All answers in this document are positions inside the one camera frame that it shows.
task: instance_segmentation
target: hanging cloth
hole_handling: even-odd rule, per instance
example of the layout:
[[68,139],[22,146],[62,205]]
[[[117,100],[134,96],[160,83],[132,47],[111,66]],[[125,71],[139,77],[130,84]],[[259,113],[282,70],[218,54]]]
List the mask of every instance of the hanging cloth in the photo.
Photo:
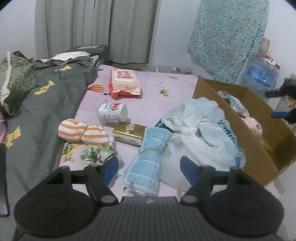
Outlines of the hanging cloth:
[[202,0],[189,44],[218,81],[234,83],[249,53],[263,37],[268,0]]

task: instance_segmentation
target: silver screw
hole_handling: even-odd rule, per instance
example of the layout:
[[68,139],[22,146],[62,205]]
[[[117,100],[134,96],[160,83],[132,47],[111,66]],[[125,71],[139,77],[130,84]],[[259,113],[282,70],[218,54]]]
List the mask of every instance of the silver screw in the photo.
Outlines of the silver screw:
[[197,201],[197,197],[192,196],[192,195],[186,195],[186,196],[182,197],[182,200],[187,203],[194,203]]
[[102,202],[104,203],[112,203],[115,201],[115,197],[111,196],[111,195],[106,195],[106,196],[103,196],[101,198]]

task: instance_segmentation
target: orange and white striped fabric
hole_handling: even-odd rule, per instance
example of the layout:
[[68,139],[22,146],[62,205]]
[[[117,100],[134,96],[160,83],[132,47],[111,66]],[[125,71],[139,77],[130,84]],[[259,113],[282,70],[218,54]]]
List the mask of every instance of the orange and white striped fabric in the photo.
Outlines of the orange and white striped fabric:
[[109,136],[101,126],[89,126],[82,121],[67,119],[58,128],[58,135],[68,142],[83,141],[86,145],[109,145]]

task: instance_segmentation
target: green leafy fabric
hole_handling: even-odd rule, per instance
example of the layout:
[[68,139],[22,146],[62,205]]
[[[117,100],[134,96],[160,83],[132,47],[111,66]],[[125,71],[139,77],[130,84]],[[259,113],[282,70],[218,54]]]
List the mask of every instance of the green leafy fabric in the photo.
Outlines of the green leafy fabric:
[[86,167],[91,164],[103,165],[110,157],[117,155],[118,153],[113,146],[89,145],[82,150],[80,158]]
[[28,60],[11,53],[8,54],[11,65],[8,83],[5,83],[9,74],[7,58],[0,63],[1,104],[12,115],[26,99],[29,92],[37,86],[37,80]]

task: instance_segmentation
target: bed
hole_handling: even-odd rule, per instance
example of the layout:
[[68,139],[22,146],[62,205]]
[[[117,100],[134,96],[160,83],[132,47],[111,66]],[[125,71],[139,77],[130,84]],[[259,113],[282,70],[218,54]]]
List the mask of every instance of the bed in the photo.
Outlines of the bed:
[[[13,208],[25,193],[58,166],[83,169],[80,153],[85,145],[78,145],[67,159],[61,156],[64,142],[58,137],[57,129],[63,120],[74,118],[89,125],[99,125],[97,110],[100,103],[107,100],[108,103],[125,103],[130,122],[154,127],[167,110],[192,97],[197,82],[193,75],[137,72],[142,95],[136,98],[119,96],[114,100],[108,95],[111,66],[101,65],[96,71],[87,57],[78,57],[66,62],[36,61],[32,67],[37,87],[7,119],[7,134],[15,133],[20,127],[21,135],[14,138],[13,145],[7,149],[6,176],[11,215],[0,218],[1,241],[12,240],[15,236],[17,225]],[[112,136],[112,126],[106,126],[105,130]],[[120,142],[116,142],[116,148],[123,160],[120,174],[136,157],[138,148]],[[118,200],[132,195],[124,192],[121,177],[114,178],[109,187]],[[86,193],[84,185],[74,185],[74,188]],[[161,182],[159,196],[180,198],[182,193]]]

